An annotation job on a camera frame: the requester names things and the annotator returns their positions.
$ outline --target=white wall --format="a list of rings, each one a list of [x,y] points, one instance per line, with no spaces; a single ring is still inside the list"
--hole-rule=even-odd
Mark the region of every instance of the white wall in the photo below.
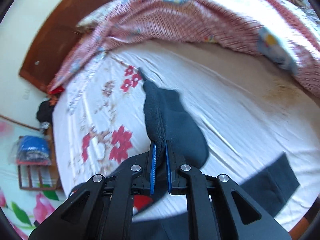
[[[15,0],[0,24],[0,114],[38,127],[45,94],[18,76],[38,30],[61,0]]]

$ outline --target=metal bolt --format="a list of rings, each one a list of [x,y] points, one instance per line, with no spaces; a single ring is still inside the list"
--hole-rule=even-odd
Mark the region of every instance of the metal bolt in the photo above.
[[[190,171],[191,167],[188,164],[183,164],[181,165],[180,169],[182,169],[183,171]]]
[[[132,166],[131,166],[131,170],[132,170],[132,171],[140,171],[140,169],[141,169],[141,166],[140,166],[140,165],[135,164],[135,165],[132,165]]]
[[[219,179],[222,181],[222,182],[227,182],[229,180],[229,177],[225,174],[222,174],[219,176]]]
[[[94,175],[92,180],[94,182],[100,182],[100,181],[102,181],[102,176],[100,174]]]

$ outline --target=black metal bracket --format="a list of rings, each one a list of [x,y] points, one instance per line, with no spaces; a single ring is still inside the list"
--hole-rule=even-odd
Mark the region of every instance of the black metal bracket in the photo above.
[[[168,188],[186,195],[190,240],[290,240],[288,232],[228,175],[186,164],[166,142]],[[129,240],[135,195],[150,195],[150,151],[124,161],[111,176],[94,175],[53,212],[30,240]]]
[[[191,240],[290,240],[288,232],[228,175],[187,165],[166,142],[171,195],[187,195]]]

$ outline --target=pink comforter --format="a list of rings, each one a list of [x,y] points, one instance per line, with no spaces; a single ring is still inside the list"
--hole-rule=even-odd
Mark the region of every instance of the pink comforter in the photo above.
[[[158,38],[215,42],[235,51],[265,55],[320,96],[319,38],[284,2],[119,0],[92,33],[84,36],[69,53],[49,90],[68,81],[103,51]]]

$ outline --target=wooden furniture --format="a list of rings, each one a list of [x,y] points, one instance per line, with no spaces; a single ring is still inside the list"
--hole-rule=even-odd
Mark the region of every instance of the wooden furniture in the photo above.
[[[39,166],[39,165],[34,165],[34,166],[21,166],[18,165],[18,178],[19,178],[19,187],[20,189],[23,190],[37,190],[37,191],[42,191],[42,190],[57,190],[61,188],[61,183],[60,183],[60,176],[58,172],[58,166],[56,162],[56,154],[55,154],[55,149],[54,149],[54,141],[53,141],[53,132],[52,132],[52,126],[50,125],[49,128],[46,130],[46,135],[48,136],[48,145],[50,149],[50,158],[51,158],[51,165],[50,166]],[[28,179],[28,186],[25,187],[22,185],[22,169],[27,170],[27,179]],[[39,179],[39,184],[34,185],[32,183],[32,174],[31,174],[31,169],[35,169],[37,171],[38,179]],[[45,187],[43,184],[43,174],[42,174],[42,169],[47,169],[50,178],[51,178],[51,187]]]
[[[33,40],[19,75],[46,92],[68,52],[81,38],[76,24],[111,0],[62,0]]]

